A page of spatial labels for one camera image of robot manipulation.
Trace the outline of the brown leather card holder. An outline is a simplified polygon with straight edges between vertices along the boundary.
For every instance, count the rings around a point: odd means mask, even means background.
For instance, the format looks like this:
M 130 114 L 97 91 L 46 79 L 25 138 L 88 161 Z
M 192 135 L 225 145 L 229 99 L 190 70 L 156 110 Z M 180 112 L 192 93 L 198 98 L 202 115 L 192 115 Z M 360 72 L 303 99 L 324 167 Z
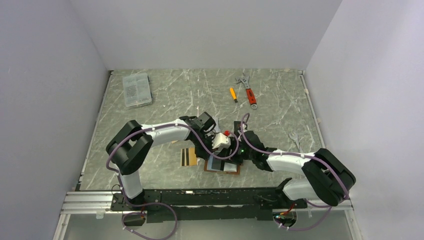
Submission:
M 241 166 L 210 156 L 204 163 L 205 172 L 239 175 Z

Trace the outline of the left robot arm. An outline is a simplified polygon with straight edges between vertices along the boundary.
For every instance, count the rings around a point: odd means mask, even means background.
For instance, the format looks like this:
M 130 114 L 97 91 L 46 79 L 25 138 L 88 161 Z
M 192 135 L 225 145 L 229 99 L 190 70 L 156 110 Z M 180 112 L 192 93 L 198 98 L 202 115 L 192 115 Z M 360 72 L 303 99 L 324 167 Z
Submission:
M 139 124 L 128 121 L 107 144 L 108 163 L 116 167 L 118 181 L 124 195 L 124 204 L 131 210 L 139 209 L 145 202 L 145 191 L 140 180 L 139 169 L 151 148 L 173 141 L 190 141 L 195 154 L 207 159 L 210 155 L 229 160 L 240 146 L 238 138 L 231 133 L 212 135 L 216 126 L 207 112 L 199 116 L 181 116 L 174 121 L 161 124 Z

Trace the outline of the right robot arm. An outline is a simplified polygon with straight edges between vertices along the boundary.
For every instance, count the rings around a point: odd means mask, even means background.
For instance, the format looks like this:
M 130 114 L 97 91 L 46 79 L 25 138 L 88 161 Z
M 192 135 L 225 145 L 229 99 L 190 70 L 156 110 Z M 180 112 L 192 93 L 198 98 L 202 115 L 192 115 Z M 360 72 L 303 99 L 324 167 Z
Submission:
M 349 190 L 357 181 L 354 174 L 326 148 L 297 153 L 266 147 L 251 130 L 239 134 L 236 157 L 252 161 L 263 171 L 285 171 L 303 176 L 302 179 L 282 182 L 282 189 L 275 194 L 276 203 L 282 208 L 303 199 L 319 199 L 335 207 L 348 198 Z

